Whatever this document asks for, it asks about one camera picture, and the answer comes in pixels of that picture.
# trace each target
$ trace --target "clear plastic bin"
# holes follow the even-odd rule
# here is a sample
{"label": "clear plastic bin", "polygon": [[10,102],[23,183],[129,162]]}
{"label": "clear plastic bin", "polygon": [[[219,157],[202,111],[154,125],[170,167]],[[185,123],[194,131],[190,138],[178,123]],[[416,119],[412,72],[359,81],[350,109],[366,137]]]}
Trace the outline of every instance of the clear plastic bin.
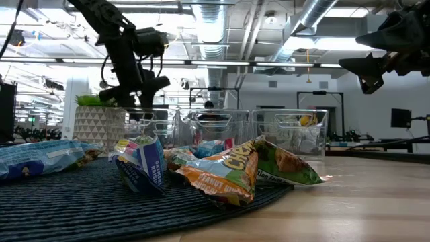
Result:
{"label": "clear plastic bin", "polygon": [[107,131],[116,134],[110,140],[109,151],[120,139],[133,140],[142,135],[158,137],[164,149],[175,147],[176,109],[110,108],[106,112]]}
{"label": "clear plastic bin", "polygon": [[247,110],[180,109],[178,115],[176,143],[181,146],[229,138],[234,139],[234,145],[240,145],[252,138]]}
{"label": "clear plastic bin", "polygon": [[253,110],[253,138],[265,138],[303,160],[322,161],[327,114],[326,110]]}

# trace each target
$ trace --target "crumpled snack bag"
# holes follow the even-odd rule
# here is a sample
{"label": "crumpled snack bag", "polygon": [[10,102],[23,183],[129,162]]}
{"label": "crumpled snack bag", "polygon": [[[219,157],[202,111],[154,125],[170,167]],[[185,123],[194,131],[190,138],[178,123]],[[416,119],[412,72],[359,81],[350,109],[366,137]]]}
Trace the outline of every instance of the crumpled snack bag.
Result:
{"label": "crumpled snack bag", "polygon": [[170,161],[179,168],[176,173],[215,201],[244,206],[254,198],[258,154],[253,140],[204,159]]}
{"label": "crumpled snack bag", "polygon": [[117,165],[123,183],[133,192],[164,194],[160,187],[163,179],[163,147],[157,138],[120,140],[110,159]]}
{"label": "crumpled snack bag", "polygon": [[99,144],[53,140],[0,149],[0,181],[78,169],[103,153]]}
{"label": "crumpled snack bag", "polygon": [[297,155],[265,140],[256,140],[257,180],[262,182],[312,185],[324,181],[307,162]]}
{"label": "crumpled snack bag", "polygon": [[194,152],[194,156],[201,159],[216,155],[234,147],[234,139],[201,141]]}
{"label": "crumpled snack bag", "polygon": [[164,159],[167,162],[167,168],[171,171],[176,171],[188,161],[196,161],[193,152],[188,147],[172,148],[164,150]]}

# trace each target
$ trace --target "green plant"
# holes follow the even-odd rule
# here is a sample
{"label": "green plant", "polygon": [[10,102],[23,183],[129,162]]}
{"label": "green plant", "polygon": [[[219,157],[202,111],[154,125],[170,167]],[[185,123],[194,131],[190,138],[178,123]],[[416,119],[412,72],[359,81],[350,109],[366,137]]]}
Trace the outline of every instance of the green plant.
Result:
{"label": "green plant", "polygon": [[114,107],[116,104],[111,99],[107,102],[100,101],[100,97],[98,95],[82,95],[76,96],[76,103],[79,106],[99,106],[99,107]]}

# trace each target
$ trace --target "yellow object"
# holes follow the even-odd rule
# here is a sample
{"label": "yellow object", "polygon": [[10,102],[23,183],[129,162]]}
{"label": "yellow object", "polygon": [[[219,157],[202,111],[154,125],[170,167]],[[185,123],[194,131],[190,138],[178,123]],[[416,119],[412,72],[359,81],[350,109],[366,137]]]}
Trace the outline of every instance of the yellow object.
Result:
{"label": "yellow object", "polygon": [[307,114],[303,115],[300,119],[300,125],[308,127],[318,124],[318,118],[316,118],[316,114]]}

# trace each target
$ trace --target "white planter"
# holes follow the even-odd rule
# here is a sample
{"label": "white planter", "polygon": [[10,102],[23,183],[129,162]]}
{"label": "white planter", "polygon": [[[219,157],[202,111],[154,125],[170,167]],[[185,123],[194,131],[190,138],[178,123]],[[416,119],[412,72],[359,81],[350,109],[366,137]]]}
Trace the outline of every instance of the white planter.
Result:
{"label": "white planter", "polygon": [[107,109],[109,108],[96,106],[76,107],[73,138],[88,143],[103,143],[107,149],[108,145],[121,139],[124,136],[124,129],[108,126]]}

